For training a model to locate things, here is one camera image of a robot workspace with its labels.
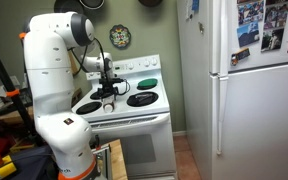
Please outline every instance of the freezer door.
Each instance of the freezer door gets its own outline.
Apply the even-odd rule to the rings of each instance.
[[[219,155],[220,81],[212,78],[212,180],[288,179],[288,65],[227,82]]]
[[[229,57],[227,57],[227,61],[229,62],[229,71],[243,70],[247,68],[257,68],[266,65],[274,65],[278,63],[288,62],[288,13],[287,21],[285,24],[282,22],[274,22],[274,26],[276,25],[277,27],[264,30],[264,14],[262,15],[263,20],[259,20],[258,23],[254,21],[252,23],[239,24],[238,21],[239,7],[240,9],[242,9],[249,3],[258,3],[257,1],[251,1],[249,3],[242,3],[239,5],[236,3],[236,0],[228,0],[225,2],[227,2],[227,18],[229,19],[227,26],[227,45],[229,49]],[[268,11],[268,9],[272,9],[273,7],[281,8],[283,5],[288,8],[288,1],[286,1],[285,3],[278,3],[271,6],[264,6],[264,12],[265,10]],[[271,38],[272,32],[275,32],[276,38]],[[221,33],[222,36],[225,36],[225,34],[223,34],[225,32],[221,30]],[[276,42],[276,44],[281,44],[281,47],[279,49],[270,50],[267,47],[270,42],[271,44],[273,44],[272,42]],[[236,66],[230,65],[232,54],[239,52],[243,48],[249,48],[250,56],[243,60],[240,60]]]

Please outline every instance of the stovetop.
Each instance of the stovetop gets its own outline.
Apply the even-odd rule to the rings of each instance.
[[[116,96],[116,101],[114,102],[115,109],[113,112],[105,112],[102,105],[94,112],[81,115],[83,118],[89,122],[98,122],[169,112],[169,103],[161,75],[159,55],[116,61],[113,62],[113,68],[114,73],[117,74],[117,77],[126,79],[128,81],[130,85],[129,92],[122,96]],[[92,100],[90,98],[90,96],[96,92],[97,88],[101,87],[98,84],[99,75],[100,74],[98,73],[87,74],[93,88],[72,108],[73,112],[76,112],[85,104],[91,102],[101,102],[101,100]],[[157,85],[152,89],[137,89],[138,83],[146,79],[156,79]],[[125,82],[114,84],[114,86],[118,87],[119,93],[123,93],[127,88]],[[142,92],[152,92],[152,94],[156,93],[158,98],[154,103],[140,107],[132,107],[127,104],[127,100],[130,96]]]

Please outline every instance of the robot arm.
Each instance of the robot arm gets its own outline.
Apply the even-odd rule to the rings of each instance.
[[[24,38],[24,56],[35,128],[53,150],[59,179],[94,177],[98,174],[89,147],[91,127],[71,111],[74,85],[67,54],[67,49],[74,47],[89,45],[94,49],[92,23],[73,12],[44,14],[33,17],[29,29]],[[91,67],[92,62],[86,60],[85,66]]]

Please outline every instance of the green wall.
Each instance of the green wall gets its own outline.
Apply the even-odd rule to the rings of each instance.
[[[54,2],[0,0],[0,57],[8,73],[16,75],[20,82],[23,81],[23,50],[17,36],[29,17],[53,12]],[[92,21],[104,51],[110,52],[114,61],[160,55],[173,131],[185,130],[176,0],[164,0],[154,8],[145,7],[137,0],[105,0],[100,9],[85,9],[85,14]],[[117,24],[126,26],[132,35],[131,44],[125,50],[115,48],[109,40],[109,30]],[[83,94],[90,90],[83,72],[75,78],[75,86],[81,87]]]

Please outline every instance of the white stove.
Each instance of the white stove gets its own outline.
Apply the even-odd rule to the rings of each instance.
[[[126,94],[116,96],[114,110],[106,112],[101,100],[90,98],[98,88],[102,88],[98,81],[100,73],[95,72],[87,74],[92,90],[73,107],[73,112],[80,112],[81,107],[88,104],[100,104],[90,113],[83,109],[80,115],[91,124],[92,138],[98,136],[101,144],[120,139],[128,179],[177,179],[170,108],[159,55],[115,61],[113,72],[129,83],[129,86],[125,82],[114,84],[119,94],[130,87]],[[139,82],[148,79],[157,80],[156,86],[139,90]],[[139,107],[128,105],[130,96],[143,92],[151,93],[155,101]]]
[[[90,113],[80,114],[88,122],[93,123],[119,119],[122,117],[134,117],[170,111],[161,75],[159,55],[115,61],[113,62],[113,72],[118,78],[127,80],[130,85],[130,90],[125,95],[116,96],[113,112],[105,112],[102,103],[99,109]],[[101,100],[91,99],[91,95],[96,93],[97,88],[101,87],[98,83],[99,78],[100,73],[87,73],[87,79],[92,83],[92,90],[73,107],[73,112],[76,113],[76,111],[85,104],[101,102]],[[147,90],[137,89],[139,82],[152,78],[157,80],[157,85],[154,88]],[[117,83],[114,84],[114,87],[118,87],[119,93],[123,93],[127,88],[127,84],[125,82]],[[132,107],[127,104],[127,100],[131,95],[142,92],[154,92],[158,95],[158,99],[152,104],[141,107]]]

